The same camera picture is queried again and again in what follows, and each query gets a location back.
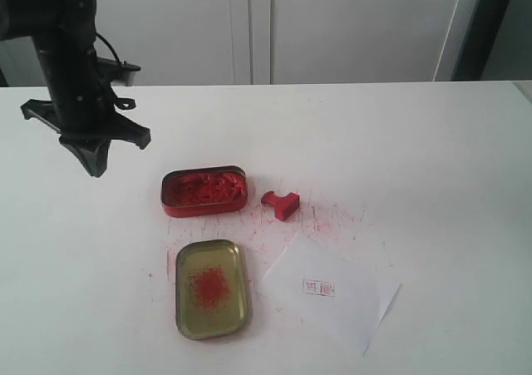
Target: gold tin lid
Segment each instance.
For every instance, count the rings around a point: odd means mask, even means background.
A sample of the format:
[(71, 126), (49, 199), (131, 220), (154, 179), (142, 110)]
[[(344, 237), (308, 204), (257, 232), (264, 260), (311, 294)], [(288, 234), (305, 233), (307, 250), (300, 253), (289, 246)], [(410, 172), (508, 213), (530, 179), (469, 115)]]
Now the gold tin lid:
[(236, 244), (225, 239), (189, 244), (177, 255), (175, 272), (175, 320), (186, 338), (214, 338), (242, 328), (248, 300)]

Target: red stamp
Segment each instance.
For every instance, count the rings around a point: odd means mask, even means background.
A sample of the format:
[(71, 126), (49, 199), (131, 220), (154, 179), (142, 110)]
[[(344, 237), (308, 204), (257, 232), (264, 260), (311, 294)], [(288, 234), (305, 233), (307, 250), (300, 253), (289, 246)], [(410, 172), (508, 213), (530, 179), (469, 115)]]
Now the red stamp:
[(334, 297), (334, 284), (323, 281), (316, 281), (313, 279), (303, 280), (304, 294), (317, 294), (318, 296)]

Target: white paper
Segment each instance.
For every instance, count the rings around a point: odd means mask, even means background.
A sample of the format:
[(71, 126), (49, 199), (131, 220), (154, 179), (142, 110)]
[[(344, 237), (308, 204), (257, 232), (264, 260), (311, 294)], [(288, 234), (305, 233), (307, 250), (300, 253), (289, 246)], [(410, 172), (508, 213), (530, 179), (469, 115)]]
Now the white paper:
[(294, 237), (260, 284), (261, 294), (364, 354), (399, 283)]

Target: table surface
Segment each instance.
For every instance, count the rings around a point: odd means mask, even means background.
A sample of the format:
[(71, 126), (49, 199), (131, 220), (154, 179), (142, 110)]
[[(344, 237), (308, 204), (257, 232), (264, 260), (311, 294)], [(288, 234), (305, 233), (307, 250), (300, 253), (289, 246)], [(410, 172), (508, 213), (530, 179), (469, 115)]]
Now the table surface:
[[(532, 373), (532, 107), (509, 82), (118, 89), (152, 130), (91, 179), (0, 89), (0, 368), (24, 374)], [(237, 213), (169, 219), (172, 170), (239, 165)], [(259, 203), (298, 192), (288, 223)], [(401, 282), (364, 357), (257, 293), (297, 233)], [(174, 263), (243, 247), (248, 326), (175, 327)]]

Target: metal tin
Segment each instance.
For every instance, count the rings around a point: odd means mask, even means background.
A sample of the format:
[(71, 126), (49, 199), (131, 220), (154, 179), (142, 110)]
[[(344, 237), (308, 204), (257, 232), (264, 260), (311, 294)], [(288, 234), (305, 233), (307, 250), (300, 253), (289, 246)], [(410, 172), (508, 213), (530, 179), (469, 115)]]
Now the metal tin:
[(185, 246), (177, 255), (175, 321), (188, 339), (234, 333), (248, 317), (239, 248), (217, 239)]
[[(171, 190), (173, 182), (182, 175), (193, 175), (198, 173), (216, 173), (216, 172), (234, 172), (243, 176), (245, 184), (245, 193), (236, 200), (221, 203), (208, 203), (201, 205), (175, 205), (168, 199), (168, 191)], [(160, 201), (163, 209), (170, 217), (194, 217), (196, 215), (215, 215), (219, 213), (229, 213), (243, 209), (248, 203), (248, 184), (246, 173), (236, 165), (227, 165), (223, 167), (211, 167), (207, 169), (179, 170), (173, 171), (165, 176), (162, 182)]]

